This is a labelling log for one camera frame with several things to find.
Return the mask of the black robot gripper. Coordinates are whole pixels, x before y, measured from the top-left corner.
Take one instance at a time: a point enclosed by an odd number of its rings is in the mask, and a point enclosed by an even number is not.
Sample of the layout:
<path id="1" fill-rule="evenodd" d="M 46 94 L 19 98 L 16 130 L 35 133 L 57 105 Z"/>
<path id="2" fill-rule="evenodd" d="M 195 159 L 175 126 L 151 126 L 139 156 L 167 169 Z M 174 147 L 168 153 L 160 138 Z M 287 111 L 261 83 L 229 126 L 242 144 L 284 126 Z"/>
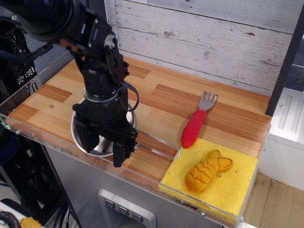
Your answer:
<path id="1" fill-rule="evenodd" d="M 137 150 L 138 132 L 128 94 L 116 94 L 111 100 L 102 102 L 84 98 L 73 105 L 73 111 L 76 113 L 76 132 L 85 152 L 90 153 L 102 136 L 113 142 L 113 163 L 118 168 L 130 158 L 131 152 Z"/>

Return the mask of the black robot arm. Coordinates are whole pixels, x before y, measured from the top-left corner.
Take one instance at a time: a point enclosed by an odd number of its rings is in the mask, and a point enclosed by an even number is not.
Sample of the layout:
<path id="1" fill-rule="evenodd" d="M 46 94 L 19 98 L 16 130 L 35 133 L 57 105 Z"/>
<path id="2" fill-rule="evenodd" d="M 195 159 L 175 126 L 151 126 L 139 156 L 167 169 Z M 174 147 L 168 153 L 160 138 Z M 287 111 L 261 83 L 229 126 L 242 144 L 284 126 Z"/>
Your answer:
<path id="1" fill-rule="evenodd" d="M 77 0 L 3 0 L 16 24 L 33 38 L 69 50 L 84 78 L 84 100 L 73 105 L 74 127 L 90 153 L 104 137 L 120 167 L 138 148 L 137 130 L 126 118 L 128 63 L 111 26 Z"/>

